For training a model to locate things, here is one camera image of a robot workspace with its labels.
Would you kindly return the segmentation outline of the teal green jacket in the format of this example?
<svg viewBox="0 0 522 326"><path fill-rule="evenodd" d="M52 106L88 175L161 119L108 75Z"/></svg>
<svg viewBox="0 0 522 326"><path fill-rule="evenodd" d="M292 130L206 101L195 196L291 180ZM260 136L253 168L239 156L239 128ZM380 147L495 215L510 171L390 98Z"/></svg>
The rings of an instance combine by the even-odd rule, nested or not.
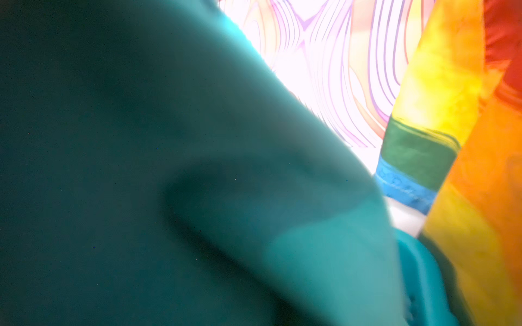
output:
<svg viewBox="0 0 522 326"><path fill-rule="evenodd" d="M2 325L404 325L386 204L215 1L1 2Z"/></svg>

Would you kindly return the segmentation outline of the multicolour patchwork jacket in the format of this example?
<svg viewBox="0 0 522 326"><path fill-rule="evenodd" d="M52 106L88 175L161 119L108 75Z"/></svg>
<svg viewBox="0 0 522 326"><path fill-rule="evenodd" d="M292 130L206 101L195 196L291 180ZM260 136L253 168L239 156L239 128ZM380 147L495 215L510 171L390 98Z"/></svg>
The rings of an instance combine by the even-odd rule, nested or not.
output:
<svg viewBox="0 0 522 326"><path fill-rule="evenodd" d="M422 212L461 325L521 324L521 2L437 1L376 179Z"/></svg>

